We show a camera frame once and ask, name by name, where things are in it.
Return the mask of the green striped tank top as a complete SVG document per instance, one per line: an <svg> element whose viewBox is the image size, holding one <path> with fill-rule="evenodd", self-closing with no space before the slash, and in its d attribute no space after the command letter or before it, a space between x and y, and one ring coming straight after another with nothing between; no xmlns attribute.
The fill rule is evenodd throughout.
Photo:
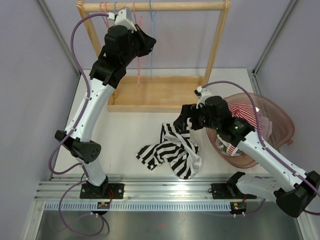
<svg viewBox="0 0 320 240"><path fill-rule="evenodd" d="M216 135L216 146L217 148L226 156L230 156L231 154L229 153L230 149L230 143L224 141L218 134Z"/></svg>

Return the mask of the pink translucent plastic basin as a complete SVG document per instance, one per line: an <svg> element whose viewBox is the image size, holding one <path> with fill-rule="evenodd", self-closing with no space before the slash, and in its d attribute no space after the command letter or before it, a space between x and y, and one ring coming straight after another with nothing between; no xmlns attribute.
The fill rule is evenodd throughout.
<svg viewBox="0 0 320 240"><path fill-rule="evenodd" d="M295 125L292 119L287 115L287 113L284 112L282 108L268 98L255 93L251 93L250 96L253 99L256 107L260 130L261 116L267 117L270 121L272 121L272 134L266 141L276 150L278 150L279 147L284 144L290 145L292 143L292 137L295 133ZM250 99L245 93L237 93L225 97L224 100L227 102L227 104L245 102L248 105L251 105L253 108ZM258 164L252 157L245 153L240 156L223 155L216 146L217 132L210 128L208 128L206 132L214 149L232 166L241 169L248 169Z"/></svg>

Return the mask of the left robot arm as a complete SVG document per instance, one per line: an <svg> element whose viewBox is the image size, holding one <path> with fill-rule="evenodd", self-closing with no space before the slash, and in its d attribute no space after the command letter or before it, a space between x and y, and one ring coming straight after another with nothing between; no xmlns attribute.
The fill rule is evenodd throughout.
<svg viewBox="0 0 320 240"><path fill-rule="evenodd" d="M78 108L72 120L76 126L70 124L55 133L55 139L82 164L88 177L83 184L82 199L103 199L108 194L108 177L98 160L102 147L92 140L93 129L105 103L126 75L127 66L136 57L148 55L157 42L137 24L134 27L131 30L116 25L108 29L104 46L89 73L89 89L81 102L85 110Z"/></svg>

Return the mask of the black white striped tank top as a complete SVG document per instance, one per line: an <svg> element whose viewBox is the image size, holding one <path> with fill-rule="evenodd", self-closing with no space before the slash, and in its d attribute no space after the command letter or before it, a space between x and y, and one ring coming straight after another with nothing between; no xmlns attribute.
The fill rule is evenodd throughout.
<svg viewBox="0 0 320 240"><path fill-rule="evenodd" d="M168 163L174 175L183 180L196 175L203 163L190 129L179 130L169 123L162 124L159 143L143 146L135 157L150 171Z"/></svg>

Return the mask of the wooden clothes rack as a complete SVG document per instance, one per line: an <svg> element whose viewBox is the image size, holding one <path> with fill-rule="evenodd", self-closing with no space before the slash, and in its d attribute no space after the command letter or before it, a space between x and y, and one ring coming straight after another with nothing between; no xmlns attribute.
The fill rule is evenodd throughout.
<svg viewBox="0 0 320 240"><path fill-rule="evenodd" d="M105 35L109 28L116 26L114 21L108 19L110 27L107 28L103 18L108 13L114 13L114 5L107 4L107 14L100 11L97 3L86 3L79 0L76 3L81 19L90 38L94 51L97 55L105 44ZM103 107L108 107L112 112L178 112L183 104L191 104L196 101L193 91L199 86L208 83L218 52L219 44L225 28L231 2L204 1L204 2L152 2L154 12L182 12L182 11L218 11L219 18L216 25L213 42L207 61L204 76L142 76L138 87L138 75L125 75L119 82L113 94ZM132 3L119 3L116 5L117 12L128 7L133 12ZM135 3L136 12L149 12L149 2Z"/></svg>

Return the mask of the mauve tank top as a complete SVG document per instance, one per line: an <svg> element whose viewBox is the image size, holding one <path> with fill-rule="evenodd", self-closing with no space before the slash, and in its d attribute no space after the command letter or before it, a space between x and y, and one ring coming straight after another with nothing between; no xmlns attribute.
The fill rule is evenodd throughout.
<svg viewBox="0 0 320 240"><path fill-rule="evenodd" d="M267 117L265 116L261 116L260 117L260 127L261 127L261 131L262 131L262 137L265 140L268 140L269 137L272 134L272 127L273 127L273 123L272 121L270 121Z"/></svg>

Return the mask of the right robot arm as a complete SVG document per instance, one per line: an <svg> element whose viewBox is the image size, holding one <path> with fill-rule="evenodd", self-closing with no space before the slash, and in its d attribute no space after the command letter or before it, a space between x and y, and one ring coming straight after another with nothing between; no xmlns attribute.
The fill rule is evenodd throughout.
<svg viewBox="0 0 320 240"><path fill-rule="evenodd" d="M255 127L243 118L233 117L227 102L220 96L210 96L196 104L184 104L173 125L184 131L213 129L222 138L259 163L274 180L235 173L227 185L232 198L242 194L273 201L287 215L297 218L319 194L320 175L295 166L259 135Z"/></svg>

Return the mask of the red striped tank top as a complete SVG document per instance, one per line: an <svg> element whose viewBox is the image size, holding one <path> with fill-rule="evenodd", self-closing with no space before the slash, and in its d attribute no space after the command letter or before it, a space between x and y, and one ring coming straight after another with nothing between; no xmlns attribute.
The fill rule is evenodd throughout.
<svg viewBox="0 0 320 240"><path fill-rule="evenodd" d="M228 104L228 108L229 108L233 117L242 118L242 119L246 120L249 124L254 126L254 129L256 132L258 131L256 114L255 114L254 109L251 105L242 101L242 102ZM237 147L234 147L231 143L230 143L230 147L229 147L229 153L230 153L230 155L226 155L226 156L238 157L238 156L244 154L243 151L241 151Z"/></svg>

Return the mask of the aluminium mounting rail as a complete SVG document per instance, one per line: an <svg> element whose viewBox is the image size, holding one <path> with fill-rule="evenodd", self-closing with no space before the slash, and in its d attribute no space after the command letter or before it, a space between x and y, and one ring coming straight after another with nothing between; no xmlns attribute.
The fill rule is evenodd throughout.
<svg viewBox="0 0 320 240"><path fill-rule="evenodd" d="M209 202L208 189L212 183L226 182L232 174L201 174L189 180L175 176L156 175L108 175L109 183L124 184L124 202ZM38 184L35 200L57 201L71 186L81 180L81 174L53 175L50 180Z"/></svg>

